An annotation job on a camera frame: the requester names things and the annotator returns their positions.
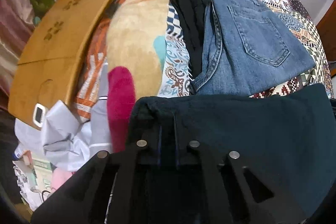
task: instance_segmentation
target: jeans back pocket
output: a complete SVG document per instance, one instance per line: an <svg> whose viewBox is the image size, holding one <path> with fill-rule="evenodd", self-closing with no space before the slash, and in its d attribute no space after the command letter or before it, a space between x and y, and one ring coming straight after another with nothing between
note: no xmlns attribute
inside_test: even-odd
<svg viewBox="0 0 336 224"><path fill-rule="evenodd" d="M290 51L278 30L262 12L228 6L245 52L256 60L277 67Z"/></svg>

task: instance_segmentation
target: pocket stitching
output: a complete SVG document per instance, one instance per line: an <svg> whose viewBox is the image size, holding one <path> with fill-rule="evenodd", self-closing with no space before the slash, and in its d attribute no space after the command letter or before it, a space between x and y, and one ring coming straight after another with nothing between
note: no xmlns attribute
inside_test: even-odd
<svg viewBox="0 0 336 224"><path fill-rule="evenodd" d="M241 37L241 41L243 43L243 46L244 46L244 49L245 49L246 53L249 56L253 57L254 59L256 59L260 62L263 62L265 64L272 65L272 66L275 66L275 67L278 67L279 65L281 65L285 61L287 56L290 54L290 50L288 49L287 45L283 41L281 35L279 34L278 30L276 29L274 24L271 22L271 20L269 18L263 18L266 22L261 22L259 20L253 19L253 18L243 17L243 16L240 16L240 15L234 15L234 12L231 9L231 7L229 5L227 7L228 7L228 9L231 13L231 16L232 16L233 20L234 20L234 23L235 23L236 28L238 30L239 36ZM251 49L251 46L247 42L247 39L244 35L244 32L242 31L242 28L241 28L241 25L240 25L239 21L235 20L235 16L240 16L240 17L243 17L243 18L249 19L249 20L255 20L257 22L264 23L264 24L268 23L268 25L270 25L270 27L272 27L274 29L275 35L277 36L278 40L281 42L282 49L280 51L282 53L280 54L280 56L276 60L270 60L270 59L267 59L267 58L264 58L264 57L260 56L253 49Z"/></svg>

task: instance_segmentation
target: teal patch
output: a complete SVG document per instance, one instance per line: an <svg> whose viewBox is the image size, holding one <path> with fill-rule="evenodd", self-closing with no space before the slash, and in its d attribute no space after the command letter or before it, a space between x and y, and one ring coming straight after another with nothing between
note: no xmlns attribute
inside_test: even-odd
<svg viewBox="0 0 336 224"><path fill-rule="evenodd" d="M153 47L160 60L161 70L163 71L163 66L166 59L166 40L164 35L160 35L154 39Z"/></svg>

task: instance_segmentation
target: brown wooden furniture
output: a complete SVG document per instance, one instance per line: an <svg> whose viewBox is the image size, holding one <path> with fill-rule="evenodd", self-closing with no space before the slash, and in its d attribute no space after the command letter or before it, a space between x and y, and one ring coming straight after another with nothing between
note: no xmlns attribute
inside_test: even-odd
<svg viewBox="0 0 336 224"><path fill-rule="evenodd" d="M36 103L50 109L73 104L88 42L112 0L57 0L30 37L18 62L8 111L33 124Z"/></svg>
<svg viewBox="0 0 336 224"><path fill-rule="evenodd" d="M328 61L336 61L336 0L316 26Z"/></svg>

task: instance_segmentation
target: pink curtain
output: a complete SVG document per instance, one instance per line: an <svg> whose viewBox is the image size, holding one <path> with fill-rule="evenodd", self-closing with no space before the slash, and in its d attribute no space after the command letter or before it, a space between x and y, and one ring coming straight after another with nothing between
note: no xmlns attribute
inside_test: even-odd
<svg viewBox="0 0 336 224"><path fill-rule="evenodd" d="M34 30L29 0L0 0L0 108L7 110L17 61Z"/></svg>

